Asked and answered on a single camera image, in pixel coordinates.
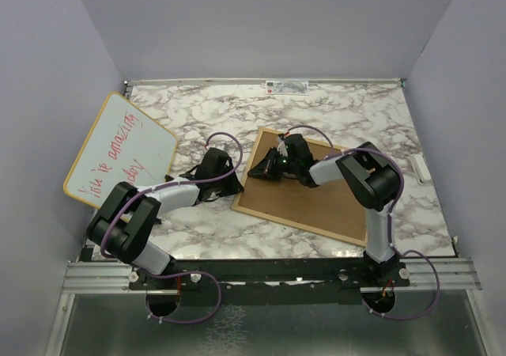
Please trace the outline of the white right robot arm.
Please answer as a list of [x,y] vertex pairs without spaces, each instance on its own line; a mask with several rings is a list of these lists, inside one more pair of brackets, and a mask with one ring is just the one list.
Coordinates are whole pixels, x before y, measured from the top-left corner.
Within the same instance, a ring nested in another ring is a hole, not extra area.
[[364,279],[371,285],[382,285],[392,274],[388,262],[396,257],[393,211],[404,189],[399,166],[372,142],[322,160],[313,157],[300,134],[282,135],[278,142],[247,175],[269,181],[292,175],[300,184],[311,188],[344,180],[365,208],[368,243],[364,256],[371,261],[363,266]]

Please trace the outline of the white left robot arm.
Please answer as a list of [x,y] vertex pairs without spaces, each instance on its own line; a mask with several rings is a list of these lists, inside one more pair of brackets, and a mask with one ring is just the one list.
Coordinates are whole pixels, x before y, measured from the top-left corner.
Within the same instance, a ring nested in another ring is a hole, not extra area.
[[175,270],[172,257],[149,241],[158,217],[243,190],[232,158],[210,148],[199,165],[165,184],[116,184],[89,223],[86,237],[108,255],[146,270],[147,279],[163,289],[174,281]]

